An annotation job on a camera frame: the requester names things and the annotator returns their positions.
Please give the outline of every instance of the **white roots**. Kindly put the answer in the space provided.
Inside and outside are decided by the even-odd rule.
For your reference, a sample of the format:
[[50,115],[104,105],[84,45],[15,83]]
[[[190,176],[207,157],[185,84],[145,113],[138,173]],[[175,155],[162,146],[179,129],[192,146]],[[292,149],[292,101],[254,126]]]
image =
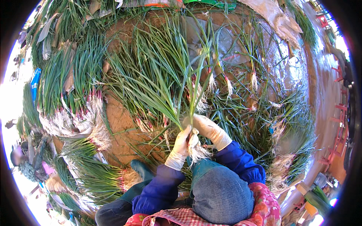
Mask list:
[[[165,114],[163,114],[163,123],[164,123],[164,128],[166,128],[167,127],[167,123],[168,123],[168,118],[167,118],[167,116],[165,115]],[[169,151],[171,151],[171,149],[170,149],[170,142],[169,142],[169,140],[168,140],[168,135],[169,135],[169,130],[167,129],[167,130],[165,130],[165,132],[164,132],[164,137],[165,137],[165,140],[166,140],[166,144],[167,144],[167,147],[168,147],[168,150]]]
[[273,140],[273,143],[276,144],[283,135],[285,125],[283,124],[283,122],[276,122],[271,126],[271,128],[273,129],[273,134],[271,138]]
[[256,73],[251,73],[251,90],[256,92],[258,90],[258,80],[256,79]]
[[215,74],[214,74],[214,72],[212,72],[210,79],[209,79],[209,86],[207,88],[207,92],[211,93],[215,90],[215,88],[216,88]]
[[271,105],[272,107],[275,107],[275,108],[281,108],[281,107],[282,107],[281,104],[274,103],[274,102],[272,102],[272,101],[269,101],[269,103],[270,103],[270,105]]
[[128,191],[128,189],[130,189],[133,185],[142,182],[141,176],[132,168],[123,170],[122,177],[120,179],[120,188],[125,192]]
[[225,81],[226,81],[226,85],[227,85],[227,91],[228,91],[228,98],[231,98],[231,95],[233,94],[233,88],[232,88],[232,84],[231,81],[225,76]]
[[192,159],[190,167],[201,159],[207,159],[211,156],[211,153],[201,146],[199,138],[197,137],[198,134],[199,131],[196,128],[192,128],[192,135],[189,140],[189,146],[187,147],[189,156]]
[[274,194],[279,194],[283,191],[287,184],[285,179],[288,176],[289,167],[293,163],[293,154],[278,154],[273,163],[269,167],[267,180],[270,181],[270,191]]
[[209,108],[209,106],[207,105],[206,95],[205,95],[204,92],[202,93],[202,87],[201,87],[201,85],[199,83],[199,85],[197,86],[196,100],[200,96],[201,96],[201,98],[200,98],[199,102],[196,105],[196,110],[199,113],[202,113],[202,112],[206,111]]

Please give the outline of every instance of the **blue sleeve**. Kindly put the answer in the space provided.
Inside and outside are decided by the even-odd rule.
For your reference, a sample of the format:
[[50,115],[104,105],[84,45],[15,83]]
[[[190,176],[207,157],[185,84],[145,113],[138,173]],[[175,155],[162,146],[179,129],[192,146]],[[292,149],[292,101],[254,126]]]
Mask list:
[[181,171],[164,164],[158,166],[157,175],[146,185],[142,193],[132,200],[133,214],[151,215],[171,208],[178,196],[177,186],[185,180]]
[[240,148],[233,141],[223,150],[215,154],[216,162],[223,164],[234,171],[248,184],[260,182],[265,184],[265,170],[261,165],[255,164],[253,156]]

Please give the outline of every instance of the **leg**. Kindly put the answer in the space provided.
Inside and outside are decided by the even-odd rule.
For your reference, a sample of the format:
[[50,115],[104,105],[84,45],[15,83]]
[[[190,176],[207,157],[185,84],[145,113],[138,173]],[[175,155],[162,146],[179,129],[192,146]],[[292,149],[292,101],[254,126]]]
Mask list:
[[250,217],[254,208],[253,192],[247,182],[221,165],[211,168],[200,177],[193,185],[192,193],[194,212],[214,224],[234,225]]
[[143,182],[133,185],[119,199],[102,206],[96,213],[98,226],[123,226],[133,215],[132,199],[142,193],[143,188],[151,182],[154,175],[143,162],[138,160],[132,160],[131,167],[140,174]]
[[132,204],[125,200],[116,199],[102,206],[96,213],[98,226],[123,226],[132,216]]

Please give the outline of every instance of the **white glove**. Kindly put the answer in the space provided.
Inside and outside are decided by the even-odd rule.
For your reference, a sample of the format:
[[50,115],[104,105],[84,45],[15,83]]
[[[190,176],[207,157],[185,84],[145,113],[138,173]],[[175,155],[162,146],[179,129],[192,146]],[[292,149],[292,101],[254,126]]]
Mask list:
[[193,127],[195,127],[202,136],[209,138],[218,151],[226,148],[226,146],[232,142],[229,135],[206,116],[194,114]]
[[190,132],[191,132],[191,125],[187,125],[185,130],[177,135],[175,145],[173,146],[170,155],[166,159],[165,162],[166,166],[174,170],[181,171],[182,166],[186,161],[186,157],[189,155],[187,151],[188,144],[186,142],[186,139],[189,136]]

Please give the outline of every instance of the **red gingham fabric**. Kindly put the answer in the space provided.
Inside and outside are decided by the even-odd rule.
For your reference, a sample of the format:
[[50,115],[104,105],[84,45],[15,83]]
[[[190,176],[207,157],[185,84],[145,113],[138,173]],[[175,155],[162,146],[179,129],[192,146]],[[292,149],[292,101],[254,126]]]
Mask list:
[[[280,226],[281,212],[278,201],[273,193],[262,183],[249,185],[254,193],[254,210],[251,217],[240,221],[234,226]],[[227,226],[206,222],[196,215],[190,207],[180,207],[161,210],[153,215],[135,214],[130,217],[125,226],[154,226],[156,218],[167,219],[170,223],[180,226]]]

